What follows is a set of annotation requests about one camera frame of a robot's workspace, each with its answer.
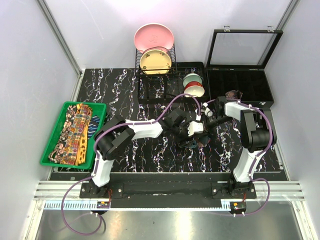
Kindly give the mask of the navy floral tie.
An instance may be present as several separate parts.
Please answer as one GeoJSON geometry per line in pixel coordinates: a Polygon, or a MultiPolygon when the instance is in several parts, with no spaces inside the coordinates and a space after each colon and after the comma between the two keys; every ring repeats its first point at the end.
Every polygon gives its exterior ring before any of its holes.
{"type": "Polygon", "coordinates": [[[178,143],[180,148],[188,148],[188,149],[195,149],[195,148],[204,148],[206,147],[211,138],[207,135],[203,136],[192,136],[188,139],[182,140],[178,143]]]}

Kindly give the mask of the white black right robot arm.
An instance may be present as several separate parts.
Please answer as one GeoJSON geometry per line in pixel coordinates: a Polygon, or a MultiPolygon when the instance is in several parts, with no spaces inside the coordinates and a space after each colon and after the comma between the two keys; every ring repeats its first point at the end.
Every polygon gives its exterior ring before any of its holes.
{"type": "Polygon", "coordinates": [[[201,110],[212,119],[213,127],[230,119],[240,123],[242,152],[226,189],[230,197],[239,198],[251,190],[254,171],[260,159],[277,142],[271,110],[224,96],[203,103],[201,110]]]}

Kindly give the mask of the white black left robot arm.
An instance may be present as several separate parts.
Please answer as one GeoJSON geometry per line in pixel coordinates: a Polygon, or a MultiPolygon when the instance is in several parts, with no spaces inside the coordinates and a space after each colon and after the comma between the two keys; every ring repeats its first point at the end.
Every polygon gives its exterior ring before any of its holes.
{"type": "Polygon", "coordinates": [[[113,163],[124,155],[124,150],[133,140],[155,139],[164,132],[173,134],[179,140],[192,137],[195,124],[185,120],[184,112],[176,109],[157,119],[132,121],[118,115],[107,122],[94,136],[95,163],[90,192],[97,198],[103,198],[108,193],[107,184],[113,163]]]}

